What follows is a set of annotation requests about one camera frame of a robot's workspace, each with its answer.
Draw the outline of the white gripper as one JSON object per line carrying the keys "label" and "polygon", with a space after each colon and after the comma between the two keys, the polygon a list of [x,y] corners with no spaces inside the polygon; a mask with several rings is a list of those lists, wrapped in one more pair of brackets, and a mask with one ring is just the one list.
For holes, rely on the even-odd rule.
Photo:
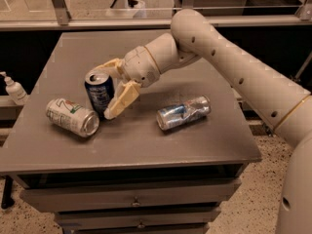
{"label": "white gripper", "polygon": [[120,82],[115,89],[113,99],[104,110],[108,120],[118,117],[139,96],[141,86],[149,87],[159,80],[159,68],[146,47],[138,46],[125,54],[122,61],[114,58],[104,64],[94,67],[112,78],[122,79],[123,71],[129,82]]}

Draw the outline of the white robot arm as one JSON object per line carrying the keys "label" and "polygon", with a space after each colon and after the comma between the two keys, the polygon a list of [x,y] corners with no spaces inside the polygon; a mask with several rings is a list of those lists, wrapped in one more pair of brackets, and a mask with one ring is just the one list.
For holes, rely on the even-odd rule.
{"label": "white robot arm", "polygon": [[115,58],[97,70],[117,78],[104,111],[120,115],[142,88],[162,74],[199,58],[207,60],[257,115],[292,148],[283,185],[276,234],[312,234],[312,95],[289,78],[224,38],[200,13],[177,12],[171,31]]}

